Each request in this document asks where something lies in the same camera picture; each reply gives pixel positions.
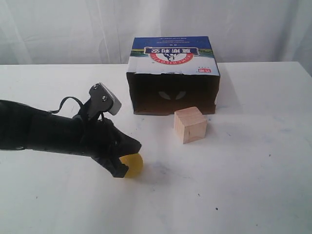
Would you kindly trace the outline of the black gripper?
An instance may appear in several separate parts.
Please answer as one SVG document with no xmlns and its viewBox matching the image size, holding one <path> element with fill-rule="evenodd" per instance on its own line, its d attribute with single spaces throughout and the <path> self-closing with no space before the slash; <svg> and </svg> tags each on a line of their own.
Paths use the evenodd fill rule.
<svg viewBox="0 0 312 234">
<path fill-rule="evenodd" d="M 115 156 L 136 154 L 141 143 L 120 131 L 102 112 L 89 118 L 86 107 L 72 118 L 72 125 L 72 154 L 89 156 L 113 177 L 125 178 L 129 167 Z"/>
</svg>

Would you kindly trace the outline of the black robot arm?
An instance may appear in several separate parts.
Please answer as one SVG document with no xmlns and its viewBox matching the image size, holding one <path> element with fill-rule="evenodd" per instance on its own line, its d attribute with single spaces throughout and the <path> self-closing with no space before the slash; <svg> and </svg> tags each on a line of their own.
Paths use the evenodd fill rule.
<svg viewBox="0 0 312 234">
<path fill-rule="evenodd" d="M 89 119 L 81 108 L 73 118 L 54 115 L 8 100 L 0 102 L 0 148 L 87 156 L 123 178 L 129 166 L 120 157 L 136 154 L 141 143 L 121 132 L 110 119 Z"/>
</svg>

